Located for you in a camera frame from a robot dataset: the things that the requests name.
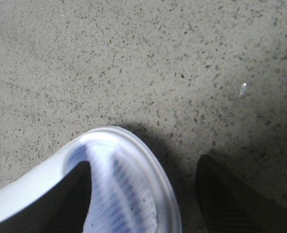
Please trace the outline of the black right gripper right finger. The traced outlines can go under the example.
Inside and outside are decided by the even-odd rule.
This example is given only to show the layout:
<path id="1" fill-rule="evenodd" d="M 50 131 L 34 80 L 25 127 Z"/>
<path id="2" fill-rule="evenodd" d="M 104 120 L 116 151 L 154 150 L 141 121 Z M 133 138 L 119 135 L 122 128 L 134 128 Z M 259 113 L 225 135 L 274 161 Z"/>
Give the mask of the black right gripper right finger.
<path id="1" fill-rule="evenodd" d="M 210 233 L 287 233 L 287 209 L 209 155 L 198 160 L 195 193 Z"/>

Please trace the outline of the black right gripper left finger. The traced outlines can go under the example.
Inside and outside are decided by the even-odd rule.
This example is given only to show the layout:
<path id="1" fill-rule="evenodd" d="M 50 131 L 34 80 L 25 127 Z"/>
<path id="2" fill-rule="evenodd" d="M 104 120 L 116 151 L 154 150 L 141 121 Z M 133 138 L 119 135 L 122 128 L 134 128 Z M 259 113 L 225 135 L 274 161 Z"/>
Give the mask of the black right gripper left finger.
<path id="1" fill-rule="evenodd" d="M 81 233 L 91 201 L 90 163 L 80 162 L 40 203 L 43 233 Z"/>

